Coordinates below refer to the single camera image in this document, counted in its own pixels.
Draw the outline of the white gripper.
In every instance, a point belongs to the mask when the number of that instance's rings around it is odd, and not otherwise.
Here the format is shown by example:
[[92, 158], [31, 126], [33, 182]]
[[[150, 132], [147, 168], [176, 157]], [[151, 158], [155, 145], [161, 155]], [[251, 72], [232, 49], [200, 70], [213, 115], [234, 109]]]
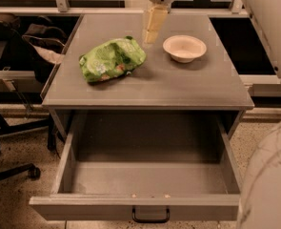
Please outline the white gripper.
[[143, 42], [153, 44], [168, 15], [168, 7], [165, 5], [171, 4], [174, 0], [149, 1], [155, 4], [148, 7], [143, 14]]

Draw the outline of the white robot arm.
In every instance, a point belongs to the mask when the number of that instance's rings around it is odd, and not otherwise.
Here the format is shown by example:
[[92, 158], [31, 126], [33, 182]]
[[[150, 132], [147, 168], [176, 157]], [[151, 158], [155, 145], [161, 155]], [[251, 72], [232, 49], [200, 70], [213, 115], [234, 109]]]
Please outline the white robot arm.
[[[244, 75], [253, 96], [281, 96], [281, 0], [237, 0], [271, 62], [273, 75]], [[244, 176], [236, 229], [281, 229], [281, 122], [259, 143]]]

